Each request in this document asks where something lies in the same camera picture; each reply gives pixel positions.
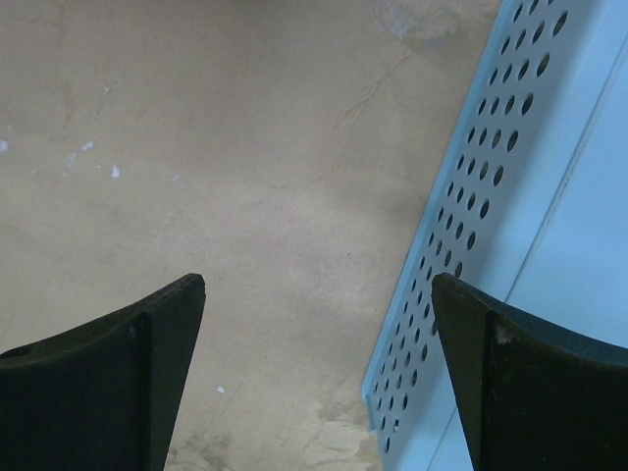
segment black plastic part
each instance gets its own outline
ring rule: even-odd
[[[0,469],[162,471],[204,303],[187,275],[0,355]]]
[[[433,281],[445,360],[476,471],[628,470],[628,350]]]

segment circular hole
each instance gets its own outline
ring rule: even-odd
[[[508,113],[510,113],[510,111],[512,111],[512,107],[514,106],[514,95],[512,95],[510,97],[510,99],[508,100],[508,102],[506,103],[505,108],[503,109],[504,113],[507,115]]]
[[[517,20],[519,20],[519,15],[521,15],[522,11],[523,11],[523,4],[519,5],[519,8],[517,8],[517,11],[514,14],[514,18],[512,19],[513,23],[515,23]]]
[[[510,37],[507,37],[506,40],[503,42],[503,45],[501,46],[501,54],[506,52],[506,49],[508,48],[508,44],[510,44]]]
[[[543,75],[543,72],[546,71],[546,68],[548,67],[549,63],[550,63],[550,53],[546,54],[543,57],[541,64],[539,64],[539,67],[537,67],[537,77],[540,77]]]
[[[467,250],[471,250],[473,245],[475,245],[475,233],[471,233],[467,238]]]
[[[521,44],[523,44],[523,40],[525,38],[526,38],[526,30],[524,29],[523,31],[521,31],[521,34],[519,35],[519,39],[517,39],[517,43],[514,46],[515,51],[521,47]]]
[[[528,72],[528,68],[530,67],[530,61],[526,59],[526,62],[523,63],[521,69],[519,69],[519,79],[523,79]]]
[[[482,205],[482,208],[480,209],[480,219],[484,219],[487,216],[487,213],[489,212],[489,207],[491,206],[491,203],[489,202],[489,200],[487,199],[484,204]]]
[[[480,169],[480,180],[484,179],[488,171],[489,171],[489,162],[487,161],[484,164],[482,164],[482,169]]]
[[[560,15],[560,18],[556,22],[556,25],[553,27],[553,35],[556,36],[562,30],[562,27],[565,26],[565,22],[567,21],[567,12],[564,12]]]
[[[484,141],[486,140],[488,133],[489,132],[486,130],[486,128],[482,131],[482,133],[480,134],[480,140],[478,141],[479,145],[484,144]]]
[[[527,97],[526,97],[526,101],[523,102],[523,106],[521,107],[521,114],[525,116],[526,113],[528,113],[528,111],[530,110],[530,107],[532,106],[532,102],[534,101],[534,95],[532,93],[530,93]]]
[[[501,78],[501,82],[502,83],[506,83],[506,81],[508,80],[508,78],[510,77],[510,74],[512,73],[512,64],[508,66],[508,68],[506,69],[506,72],[503,73],[503,77]]]
[[[541,34],[543,34],[543,30],[545,28],[546,28],[546,22],[541,22],[539,24],[539,27],[537,27],[537,30],[534,31],[534,36],[532,36],[532,43],[533,44],[539,40],[539,38],[541,37]]]
[[[510,135],[510,139],[508,140],[508,144],[506,145],[506,150],[510,152],[514,149],[515,144],[517,143],[517,139],[519,138],[519,132],[515,131]]]
[[[501,177],[503,177],[503,167],[499,166],[499,168],[495,172],[495,176],[493,177],[493,184],[495,186],[497,186],[499,182],[501,182]]]
[[[495,149],[499,144],[499,140],[501,139],[501,130],[497,130],[495,135],[493,136],[493,142],[491,142],[491,147]]]
[[[499,106],[499,98],[496,98],[495,101],[493,102],[493,106],[491,107],[492,115],[495,114],[495,111],[497,111],[498,106]]]

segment concrete floor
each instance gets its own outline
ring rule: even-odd
[[[379,469],[360,383],[496,3],[1,0],[0,349],[198,272],[166,469]]]

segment stained floor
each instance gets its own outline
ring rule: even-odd
[[[198,272],[166,469],[379,469],[360,383],[496,8],[0,0],[0,348]]]

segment perforated metal sheet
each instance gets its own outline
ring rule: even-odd
[[[626,14],[621,0],[504,1],[364,380],[387,470],[429,469],[458,420],[431,279],[447,271],[507,298],[611,73]]]

